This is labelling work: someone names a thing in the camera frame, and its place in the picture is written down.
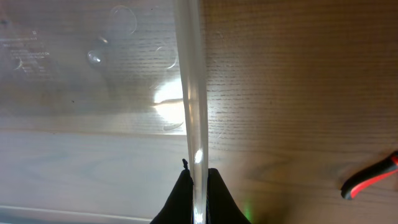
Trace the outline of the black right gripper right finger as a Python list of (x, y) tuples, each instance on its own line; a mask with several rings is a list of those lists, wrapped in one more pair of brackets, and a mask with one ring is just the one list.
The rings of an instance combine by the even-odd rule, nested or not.
[(206, 222), (209, 224), (250, 224), (215, 168), (208, 169)]

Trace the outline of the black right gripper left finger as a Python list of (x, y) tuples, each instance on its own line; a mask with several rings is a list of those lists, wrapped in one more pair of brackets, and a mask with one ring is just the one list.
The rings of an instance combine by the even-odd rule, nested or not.
[(182, 159), (181, 171), (165, 205), (150, 224), (192, 224), (193, 221), (193, 180), (188, 162)]

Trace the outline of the clear plastic container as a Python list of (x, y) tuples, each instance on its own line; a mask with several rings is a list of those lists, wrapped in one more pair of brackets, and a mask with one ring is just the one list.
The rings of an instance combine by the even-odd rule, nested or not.
[(150, 223), (190, 158), (200, 1), (1, 2), (1, 222)]

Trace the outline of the red black pliers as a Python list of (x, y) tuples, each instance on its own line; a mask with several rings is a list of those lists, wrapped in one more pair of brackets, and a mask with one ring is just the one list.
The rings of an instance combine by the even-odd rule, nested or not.
[(341, 187), (341, 196), (346, 200), (352, 200), (360, 191), (395, 173), (397, 173), (397, 151), (347, 179)]

